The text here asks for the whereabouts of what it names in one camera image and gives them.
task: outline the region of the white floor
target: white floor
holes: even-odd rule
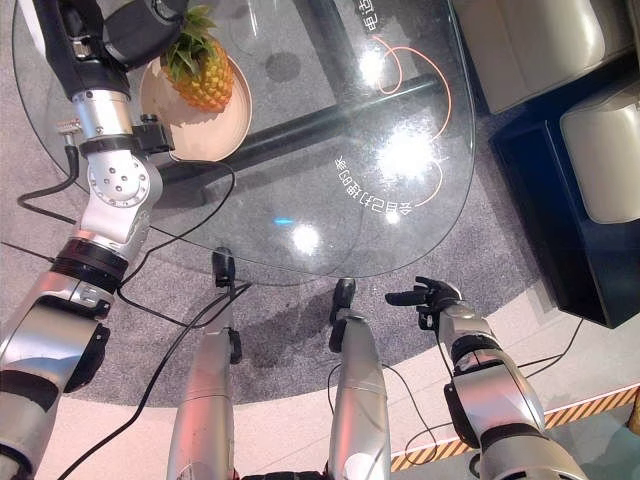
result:
[[[490,315],[489,321],[503,348],[517,363],[524,363],[561,352],[579,319],[550,308],[544,289],[536,285]],[[569,354],[531,380],[545,409],[640,381],[638,338],[640,316],[616,330],[585,322]],[[426,421],[431,425],[449,421],[442,395],[447,373],[438,350],[432,348],[396,367],[405,376]],[[398,452],[422,427],[402,383],[390,371],[385,371],[385,379],[391,445]],[[128,419],[133,410],[64,398],[37,480],[57,478],[87,448]],[[174,417],[175,409],[147,409],[134,426],[69,478],[164,478]],[[326,391],[236,407],[236,468],[241,475],[322,470],[330,429]],[[450,427],[436,432],[438,439],[454,435]],[[428,439],[422,437],[415,446],[421,442],[427,443]]]

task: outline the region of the black cable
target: black cable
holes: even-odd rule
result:
[[[41,258],[42,260],[46,260],[49,263],[53,263],[53,262],[56,261],[56,259],[53,258],[53,257],[47,257],[46,255],[42,255],[41,253],[34,252],[33,250],[29,250],[28,248],[19,247],[18,245],[14,245],[13,243],[4,242],[4,241],[2,241],[0,243],[2,245],[5,245],[5,246],[9,247],[9,248],[13,248],[15,250],[19,250],[20,252],[23,252],[23,253],[28,253],[30,255],[33,255],[34,257]]]
[[[334,414],[334,408],[333,408],[333,402],[331,401],[331,391],[330,391],[330,385],[331,385],[331,377],[333,376],[333,373],[340,368],[342,364],[338,363],[337,365],[335,365],[331,371],[329,372],[329,375],[327,375],[327,400],[329,401],[329,408],[331,408],[331,414]],[[395,373],[398,378],[400,378],[400,381],[402,381],[404,387],[407,390],[407,393],[409,394],[409,398],[411,399],[411,403],[413,403],[413,408],[415,409],[416,413],[418,414],[418,418],[420,418],[420,421],[422,422],[422,425],[424,425],[425,430],[422,430],[420,433],[414,435],[411,440],[409,440],[407,442],[407,445],[404,449],[405,451],[405,457],[407,458],[407,460],[409,460],[408,455],[406,454],[407,450],[409,449],[409,445],[411,444],[411,442],[413,442],[416,438],[418,438],[420,435],[424,434],[424,433],[429,433],[431,435],[431,438],[433,439],[433,444],[435,445],[435,448],[433,450],[433,452],[431,452],[431,454],[429,454],[430,458],[427,458],[424,460],[424,462],[422,463],[415,463],[412,462],[411,460],[409,460],[409,463],[411,463],[412,465],[424,465],[425,463],[430,462],[431,460],[433,460],[433,458],[438,454],[438,443],[436,441],[436,437],[433,434],[433,430],[437,429],[437,428],[441,428],[441,427],[445,427],[447,425],[451,425],[451,422],[448,423],[443,423],[440,425],[436,425],[435,427],[429,427],[429,425],[427,424],[427,422],[425,421],[424,417],[422,416],[422,412],[420,411],[420,408],[418,408],[418,404],[413,396],[413,392],[411,392],[411,389],[409,388],[409,384],[407,384],[406,380],[404,379],[404,377],[400,374],[400,372],[398,372],[395,368],[383,363],[382,366],[388,370],[391,370],[393,373]]]
[[[560,356],[559,354],[558,355],[551,355],[550,357],[540,358],[540,359],[534,360],[532,362],[521,363],[520,365],[518,365],[518,368],[530,367],[531,365],[537,365],[538,363],[547,362],[549,360],[555,360],[559,356]]]
[[[573,332],[573,335],[571,336],[571,340],[569,340],[569,344],[567,345],[567,348],[564,349],[564,351],[558,356],[558,358],[556,358],[553,362],[549,363],[548,365],[545,365],[544,367],[536,370],[535,372],[530,373],[525,378],[531,378],[540,372],[544,372],[546,369],[552,367],[553,365],[558,363],[560,360],[562,360],[564,356],[567,354],[567,352],[569,351],[569,349],[571,348],[571,346],[573,345],[573,342],[576,339],[576,336],[578,335],[578,332],[580,331],[580,327],[582,326],[583,323],[584,323],[584,318],[581,318],[580,322],[578,323],[578,326],[576,327],[576,330]]]
[[[240,296],[240,294],[238,294],[236,296],[236,298],[234,299],[230,299],[210,320],[209,322],[212,322],[213,320],[215,320],[222,312],[224,312],[226,310],[226,308],[231,305],[235,299],[237,299]],[[89,458],[91,455],[93,455],[96,451],[98,451],[100,448],[102,448],[103,446],[105,446],[107,443],[109,443],[111,440],[113,440],[114,438],[116,438],[118,435],[120,435],[122,432],[124,432],[127,428],[129,428],[131,425],[133,425],[133,423],[138,419],[138,417],[140,416],[140,414],[142,413],[142,410],[144,409],[145,405],[147,404],[147,400],[149,399],[149,396],[151,395],[151,391],[153,390],[153,387],[156,383],[156,381],[158,380],[158,377],[160,376],[160,374],[162,373],[162,370],[164,369],[164,366],[167,364],[167,362],[169,361],[169,359],[171,358],[171,356],[173,355],[173,353],[176,351],[176,349],[178,348],[178,346],[180,345],[180,342],[182,342],[182,340],[184,339],[184,337],[187,336],[187,334],[193,329],[193,327],[196,325],[196,323],[198,322],[198,320],[200,320],[209,310],[211,310],[218,302],[218,299],[212,301],[211,303],[209,303],[206,307],[204,307],[202,310],[200,310],[200,312],[194,317],[193,320],[191,320],[191,322],[189,322],[189,324],[182,330],[182,332],[180,332],[180,335],[178,335],[176,337],[176,339],[173,341],[173,343],[171,344],[171,346],[169,347],[169,350],[167,350],[167,353],[165,353],[164,357],[162,357],[162,360],[160,361],[160,363],[158,364],[155,372],[153,372],[153,376],[151,377],[151,380],[149,381],[149,383],[147,384],[147,388],[144,391],[144,394],[142,395],[142,398],[140,399],[140,402],[138,403],[138,407],[136,408],[136,411],[134,412],[134,414],[131,416],[131,418],[129,420],[127,420],[125,423],[123,423],[120,427],[118,427],[116,430],[114,430],[112,433],[110,433],[109,435],[107,435],[105,438],[103,438],[102,440],[100,440],[98,443],[96,443],[93,447],[91,447],[89,450],[87,450],[84,454],[82,454],[75,462],[73,462],[69,468],[67,468],[62,475],[60,475],[58,477],[58,480],[64,480],[65,478],[67,478],[76,468],[78,468],[78,466],[84,462],[87,458]]]
[[[409,388],[409,384],[406,382],[404,377],[402,375],[400,375],[400,372],[398,372],[395,368],[390,367],[389,365],[386,365],[384,363],[382,364],[382,366],[384,368],[386,368],[387,370],[391,370],[393,373],[395,373],[398,376],[400,381],[402,381],[402,383],[404,384],[404,388],[407,389],[407,393],[409,394],[409,398],[411,399],[411,403],[413,403],[413,408],[415,409],[416,413],[418,414],[418,418],[422,422],[422,425],[424,425],[424,428],[425,428],[424,431],[429,432],[429,435],[431,435],[431,439],[433,440],[433,444],[435,445],[435,448],[429,454],[429,457],[427,457],[423,462],[423,463],[429,463],[438,454],[438,442],[436,440],[436,436],[433,434],[432,429],[429,427],[429,425],[427,425],[427,422],[425,421],[424,417],[422,416],[422,412],[420,412],[420,409],[418,408],[418,404],[416,403],[416,399],[413,397],[413,393],[411,392],[411,389]],[[416,463],[412,462],[411,460],[409,460],[409,463],[411,463],[412,465],[416,465]]]
[[[215,301],[216,301],[216,305],[217,305],[218,303],[220,303],[222,300],[226,299],[226,298],[232,298],[232,299],[234,299],[234,300],[235,300],[235,299],[236,299],[236,298],[238,298],[240,295],[242,295],[244,292],[246,292],[247,290],[249,290],[249,287],[250,287],[250,286],[251,286],[251,284],[250,284],[250,283],[243,283],[242,285],[240,285],[240,286],[238,287],[238,290],[236,290],[235,294],[234,294],[233,292],[231,292],[231,291],[229,291],[229,292],[225,293],[224,295],[222,295],[222,296],[218,297],[218,298],[215,300]],[[127,298],[127,297],[122,293],[122,290],[121,290],[119,287],[116,289],[116,293],[118,294],[118,297],[120,297],[120,298],[124,301],[124,303],[126,303],[127,305],[130,305],[130,306],[132,306],[132,307],[134,307],[134,308],[137,308],[138,310],[141,310],[141,311],[143,311],[143,312],[145,312],[145,313],[149,313],[149,314],[151,314],[151,315],[154,315],[154,316],[156,316],[156,317],[158,317],[158,318],[161,318],[162,320],[166,320],[167,322],[173,323],[174,325],[178,325],[178,326],[180,326],[180,327],[186,327],[186,326],[188,325],[188,324],[186,324],[186,323],[180,322],[179,320],[176,320],[176,319],[174,319],[174,318],[171,318],[170,316],[165,315],[164,313],[160,313],[160,312],[158,312],[158,311],[156,311],[156,310],[153,310],[152,308],[149,308],[149,307],[146,307],[146,306],[144,306],[144,305],[141,305],[141,304],[139,304],[139,303],[134,302],[133,300],[131,300],[131,299]],[[192,327],[192,330],[197,330],[197,329],[199,329],[199,328],[204,328],[204,327],[206,327],[207,325],[209,325],[209,323],[211,323],[211,321],[210,321],[210,320],[207,320],[207,321],[206,321],[206,322],[204,322],[204,323],[201,323],[201,324],[198,324],[198,325],[194,325],[194,326]]]
[[[231,186],[227,190],[227,193],[225,193],[224,197],[222,197],[222,200],[220,201],[220,204],[210,214],[208,214],[202,221],[198,222],[193,227],[189,228],[188,230],[185,230],[184,232],[182,232],[179,235],[176,235],[175,237],[171,238],[170,240],[167,240],[166,242],[163,242],[160,245],[156,245],[155,247],[149,249],[147,251],[147,253],[145,253],[142,261],[135,268],[135,270],[120,283],[121,287],[123,285],[126,285],[127,283],[129,283],[129,281],[131,281],[131,279],[138,274],[140,269],[142,269],[142,267],[144,267],[144,264],[147,263],[147,260],[149,259],[149,255],[151,255],[153,252],[155,252],[157,250],[160,250],[161,248],[166,247],[167,245],[172,244],[173,242],[175,242],[177,240],[182,240],[183,237],[186,237],[191,232],[193,232],[194,230],[197,230],[202,225],[204,225],[209,220],[211,220],[211,217],[213,217],[216,213],[218,213],[218,211],[224,206],[224,204],[226,203],[227,199],[231,195],[231,192],[233,192],[233,189],[234,189],[234,187],[236,185],[236,172],[233,170],[233,168],[231,168],[226,163],[217,162],[216,165],[223,166],[224,168],[226,168],[229,171],[229,174],[231,175]]]
[[[432,458],[427,460],[425,459],[423,462],[417,463],[414,462],[412,460],[409,459],[409,454],[407,453],[409,451],[409,447],[411,446],[411,444],[413,443],[413,441],[418,438],[421,435],[424,435],[425,433],[429,433],[431,435],[431,437],[433,438],[433,430],[437,430],[438,428],[442,428],[442,427],[448,427],[449,425],[453,425],[453,422],[447,422],[447,423],[441,423],[440,425],[436,425],[435,427],[431,427],[429,428],[429,430],[422,430],[421,432],[416,433],[413,437],[411,437],[409,439],[409,441],[407,442],[407,444],[404,446],[404,456],[405,458],[409,461],[409,463],[411,465],[424,465],[425,463],[429,463],[431,461],[433,461],[433,459],[436,457],[437,455],[437,451],[438,451],[438,444],[437,442],[434,441],[434,445],[435,445],[435,449],[434,449],[434,453]]]
[[[80,173],[78,148],[75,145],[65,145],[64,151],[67,154],[67,161],[69,162],[69,176],[66,178],[66,180],[64,180],[62,183],[59,183],[58,185],[54,185],[53,187],[43,188],[42,190],[36,190],[35,192],[29,192],[20,195],[18,197],[18,205],[32,212],[55,218],[56,220],[61,220],[71,225],[75,225],[76,221],[72,218],[27,203],[27,200],[46,197],[49,195],[53,195],[54,193],[59,193],[73,185],[73,182],[77,180]]]

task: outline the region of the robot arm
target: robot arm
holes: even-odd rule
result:
[[[544,410],[487,321],[450,285],[418,277],[415,290],[388,294],[417,305],[419,325],[434,330],[454,366],[444,394],[456,432],[480,448],[480,478],[585,480],[573,458],[545,435]]]
[[[83,133],[90,193],[51,270],[3,328],[0,480],[33,478],[61,394],[88,383],[104,358],[109,330],[98,320],[107,316],[162,192],[147,155],[172,148],[152,116],[132,124],[126,72],[169,46],[186,3],[137,0],[103,21],[93,0],[20,0],[38,50],[75,107],[78,119],[61,133]]]

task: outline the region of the black cabinet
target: black cabinet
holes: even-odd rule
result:
[[[558,308],[610,328],[639,313],[640,220],[588,217],[558,118],[523,117],[492,144]]]

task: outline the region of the wire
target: wire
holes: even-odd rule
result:
[[[375,41],[379,42],[380,44],[382,44],[382,46],[384,46],[387,49],[387,52],[384,54],[383,58],[386,58],[388,55],[393,55],[393,57],[396,60],[396,65],[398,66],[398,83],[396,84],[396,86],[395,86],[395,88],[393,90],[384,90],[382,88],[382,86],[380,85],[380,79],[378,79],[378,89],[382,93],[384,93],[385,95],[391,95],[391,94],[395,93],[400,88],[400,85],[402,84],[403,72],[402,72],[402,66],[400,65],[400,60],[398,59],[398,56],[396,55],[396,51],[397,50],[403,50],[403,51],[411,52],[414,55],[418,55],[420,58],[422,58],[425,62],[427,62],[429,65],[431,65],[433,67],[433,69],[436,71],[436,73],[438,74],[438,76],[442,80],[442,83],[444,84],[444,88],[447,91],[447,117],[445,118],[445,121],[443,122],[442,127],[440,127],[440,130],[438,131],[438,133],[436,133],[434,135],[434,137],[431,139],[431,141],[435,140],[440,135],[442,135],[442,133],[446,130],[447,125],[449,124],[449,120],[451,120],[451,112],[453,110],[453,100],[452,100],[452,96],[451,96],[451,88],[449,88],[449,82],[447,82],[447,78],[444,76],[444,73],[442,73],[442,70],[440,70],[440,68],[438,68],[438,65],[436,65],[436,63],[433,60],[431,60],[424,53],[416,50],[415,48],[411,48],[411,47],[391,47],[391,46],[389,46],[388,43],[386,43],[384,40],[382,40],[377,35],[374,35],[373,39]]]
[[[222,300],[224,300],[226,298],[232,298],[233,300],[235,300],[240,295],[242,295],[244,292],[249,290],[249,287],[251,287],[250,283],[244,283],[244,284],[240,285],[240,287],[238,287],[238,290],[235,292],[235,294],[233,292],[231,292],[231,291],[225,293],[224,295],[218,297],[215,300],[216,301],[216,305],[217,305],[217,303],[220,303]],[[149,313],[151,315],[154,315],[154,316],[156,316],[158,318],[161,318],[162,320],[166,320],[167,322],[173,323],[174,325],[178,325],[180,327],[187,327],[188,326],[188,324],[186,324],[186,323],[180,322],[180,321],[178,321],[178,320],[176,320],[174,318],[171,318],[168,315],[165,315],[164,313],[157,312],[156,310],[153,310],[152,308],[146,307],[144,305],[141,305],[141,304],[139,304],[139,303],[127,298],[122,293],[122,290],[119,287],[116,289],[116,293],[118,294],[118,297],[120,297],[124,301],[124,303],[126,303],[126,304],[128,304],[128,305],[130,305],[130,306],[132,306],[134,308],[137,308],[138,310],[141,310],[143,312],[146,312],[146,313]],[[191,328],[192,328],[192,330],[197,330],[197,329],[206,327],[210,323],[211,323],[211,320],[207,320],[206,322],[200,323],[198,325],[194,325]]]
[[[20,247],[18,245],[14,245],[13,243],[4,242],[4,241],[2,241],[0,243],[2,245],[5,245],[5,246],[9,247],[9,248],[13,248],[15,250],[19,250],[20,252],[23,252],[23,253],[28,253],[30,255],[33,255],[34,257],[41,258],[42,260],[46,260],[49,263],[53,263],[53,262],[56,261],[56,259],[53,258],[53,257],[48,257],[46,255],[42,255],[41,253],[34,252],[33,250],[29,250],[28,248]]]
[[[426,459],[425,459],[424,461],[422,461],[422,462],[419,462],[419,463],[418,463],[418,462],[414,462],[414,461],[412,461],[412,460],[409,458],[409,454],[407,453],[407,452],[409,451],[409,447],[410,447],[410,446],[411,446],[411,444],[414,442],[414,440],[415,440],[416,438],[420,437],[421,435],[424,435],[425,433],[429,433],[429,434],[431,435],[431,437],[433,438],[433,433],[432,433],[432,432],[433,432],[433,430],[437,430],[437,429],[442,428],[442,427],[448,427],[449,425],[453,425],[453,422],[441,423],[440,425],[436,425],[435,427],[431,427],[431,428],[429,428],[428,430],[422,430],[421,432],[418,432],[418,433],[416,433],[413,437],[411,437],[411,438],[409,439],[409,441],[407,442],[407,444],[404,446],[404,456],[405,456],[405,458],[409,461],[409,463],[410,463],[411,465],[424,465],[425,463],[432,462],[432,461],[435,459],[435,457],[436,457],[437,453],[434,453],[431,459],[429,459],[429,460],[426,460]],[[435,441],[434,441],[434,445],[435,445],[434,452],[437,452],[437,450],[438,450],[438,444],[437,444]]]
[[[18,197],[18,205],[20,205],[22,208],[26,208],[27,210],[39,213],[46,217],[55,218],[56,220],[75,225],[76,221],[72,218],[27,203],[27,200],[47,197],[49,195],[53,195],[54,193],[62,192],[63,190],[66,190],[68,187],[73,185],[73,182],[77,180],[80,172],[78,148],[75,145],[66,145],[64,147],[64,151],[67,154],[67,161],[69,163],[69,176],[62,183],[54,185],[53,187],[43,188],[42,190],[36,190],[35,192],[29,192],[20,195]]]
[[[531,365],[537,365],[538,363],[547,362],[549,360],[555,360],[560,355],[552,355],[550,357],[540,358],[538,360],[533,360],[532,362],[522,363],[518,365],[518,368],[530,367]]]
[[[223,166],[224,168],[226,168],[229,172],[229,174],[231,175],[231,186],[229,187],[229,189],[227,190],[227,193],[225,193],[224,197],[222,197],[222,200],[220,201],[220,204],[209,214],[207,215],[202,221],[198,222],[196,225],[194,225],[193,227],[189,228],[188,230],[185,230],[184,232],[182,232],[179,235],[176,235],[175,237],[171,238],[170,240],[167,240],[166,242],[161,243],[160,245],[156,245],[155,247],[149,249],[147,251],[147,253],[145,253],[144,258],[142,259],[142,261],[138,264],[138,266],[136,267],[136,269],[128,276],[126,277],[121,283],[120,283],[120,287],[126,285],[127,283],[129,283],[131,281],[131,279],[133,277],[135,277],[138,272],[140,272],[140,270],[142,269],[142,267],[144,267],[145,263],[147,263],[147,260],[149,259],[149,255],[151,255],[153,252],[160,250],[161,248],[166,247],[167,245],[172,244],[173,242],[177,241],[177,240],[182,240],[183,237],[186,237],[187,235],[189,235],[191,232],[193,232],[194,230],[197,230],[198,228],[200,228],[202,225],[204,225],[205,223],[207,223],[209,220],[211,220],[211,218],[218,213],[218,211],[224,206],[224,204],[226,203],[227,199],[229,198],[229,196],[231,195],[231,192],[233,192],[233,189],[236,185],[236,172],[233,170],[233,168],[231,168],[229,165],[225,164],[225,163],[220,163],[217,162],[215,163],[215,165],[220,165]]]
[[[215,320],[220,314],[222,314],[222,312],[224,312],[226,310],[226,308],[231,305],[238,297],[240,296],[240,294],[238,294],[235,298],[230,299],[210,320],[209,322],[212,322],[213,320]],[[76,468],[78,468],[78,466],[84,462],[87,458],[89,458],[91,455],[93,455],[96,451],[98,451],[100,448],[102,448],[103,446],[105,446],[107,443],[109,443],[111,440],[113,440],[114,438],[116,438],[118,435],[120,435],[122,432],[124,432],[127,428],[129,428],[131,425],[133,425],[133,423],[138,419],[138,417],[140,416],[140,414],[142,413],[142,410],[144,409],[145,405],[147,404],[147,400],[149,399],[149,396],[151,395],[151,391],[153,390],[153,387],[156,383],[156,381],[158,380],[158,377],[160,376],[160,374],[162,373],[162,370],[164,369],[164,366],[167,364],[167,362],[169,361],[169,359],[171,358],[171,356],[173,355],[173,353],[176,351],[176,349],[178,348],[178,346],[180,345],[180,343],[182,342],[182,340],[184,339],[184,337],[187,336],[187,334],[193,329],[193,327],[197,324],[198,320],[200,320],[209,310],[211,310],[217,303],[218,303],[219,299],[216,299],[214,301],[212,301],[211,303],[209,303],[206,307],[204,307],[202,310],[200,310],[200,312],[194,317],[193,320],[191,320],[191,322],[189,322],[189,324],[182,330],[182,332],[180,332],[180,335],[178,335],[176,337],[176,339],[173,341],[173,343],[171,344],[171,346],[169,347],[169,350],[167,350],[167,353],[164,354],[164,357],[162,357],[162,360],[160,361],[160,363],[158,364],[155,372],[153,372],[153,375],[151,377],[151,380],[149,381],[149,383],[147,384],[147,388],[145,389],[142,398],[140,399],[140,402],[138,403],[138,408],[136,408],[136,411],[134,412],[134,414],[131,416],[131,418],[129,420],[127,420],[125,423],[123,423],[120,427],[118,427],[116,430],[114,430],[112,433],[110,433],[109,435],[107,435],[105,438],[103,438],[102,440],[100,440],[98,443],[96,443],[93,447],[91,447],[89,450],[87,450],[85,453],[83,453],[75,462],[73,462],[69,468],[67,468],[62,475],[60,475],[58,477],[58,480],[64,480],[65,478],[67,478]]]
[[[544,367],[536,370],[535,372],[530,373],[525,378],[531,378],[540,372],[544,372],[546,369],[554,366],[556,363],[562,360],[564,356],[567,354],[567,352],[569,351],[569,349],[571,348],[571,346],[573,345],[573,342],[576,339],[576,336],[578,335],[578,332],[580,331],[580,327],[582,326],[583,323],[584,323],[584,318],[581,318],[580,322],[578,323],[578,326],[576,327],[575,331],[573,332],[573,335],[571,336],[571,340],[569,340],[569,344],[567,345],[567,348],[564,349],[564,351],[558,356],[558,358],[556,358],[553,362],[549,363],[548,365],[545,365]]]
[[[327,400],[329,401],[329,408],[331,408],[331,414],[335,414],[335,410],[333,408],[333,402],[331,401],[331,391],[330,391],[330,385],[331,385],[331,377],[333,376],[333,373],[340,368],[340,366],[342,366],[341,363],[338,363],[337,365],[335,365],[331,371],[329,372],[329,375],[327,375]],[[409,463],[411,463],[412,465],[424,465],[425,463],[428,463],[430,461],[433,460],[433,458],[438,454],[438,444],[436,441],[436,437],[433,434],[433,430],[438,429],[438,428],[442,428],[442,427],[446,427],[447,425],[451,425],[452,422],[448,422],[448,423],[443,423],[440,425],[436,425],[435,427],[429,427],[429,425],[427,424],[427,422],[425,421],[424,417],[422,416],[422,412],[420,411],[420,408],[418,408],[418,404],[413,396],[413,392],[411,392],[411,389],[409,388],[409,384],[406,382],[406,380],[404,379],[404,377],[400,374],[400,372],[398,372],[395,368],[383,363],[382,366],[384,368],[386,368],[387,370],[391,370],[393,373],[395,373],[398,378],[400,378],[400,381],[403,383],[404,388],[407,390],[407,393],[409,394],[409,398],[411,399],[411,403],[413,403],[413,408],[415,409],[416,413],[418,414],[418,418],[420,418],[420,422],[422,423],[422,425],[424,425],[425,430],[422,430],[420,433],[414,435],[408,442],[407,445],[404,449],[405,451],[405,457],[407,458],[407,460],[409,460],[409,457],[407,455],[407,450],[409,449],[409,445],[411,444],[411,442],[413,442],[416,438],[418,438],[420,435],[424,434],[424,433],[429,433],[431,435],[431,438],[433,439],[433,444],[435,445],[435,448],[433,450],[433,452],[431,452],[429,454],[429,458],[425,459],[422,463],[415,463],[411,460],[409,460]]]
[[[406,382],[404,377],[402,375],[400,375],[400,372],[398,372],[395,368],[390,367],[389,365],[386,365],[384,363],[382,364],[382,366],[384,368],[386,368],[387,370],[391,370],[402,381],[402,383],[404,385],[404,388],[407,389],[407,393],[409,394],[409,398],[411,399],[411,403],[413,403],[413,408],[415,409],[416,413],[418,414],[418,418],[422,422],[422,425],[424,425],[424,428],[425,428],[424,432],[428,432],[429,435],[431,435],[431,439],[433,440],[433,444],[435,445],[435,448],[433,449],[433,451],[429,454],[429,456],[423,462],[423,463],[429,463],[438,454],[438,442],[436,440],[436,436],[433,434],[433,430],[429,427],[429,425],[427,425],[427,422],[425,421],[424,417],[422,416],[422,412],[418,408],[418,404],[416,403],[416,399],[414,398],[413,393],[411,392],[411,389],[409,388],[409,384]],[[412,462],[411,460],[409,460],[409,463],[411,463],[412,465],[422,465],[423,464],[423,463],[416,464],[416,463]]]

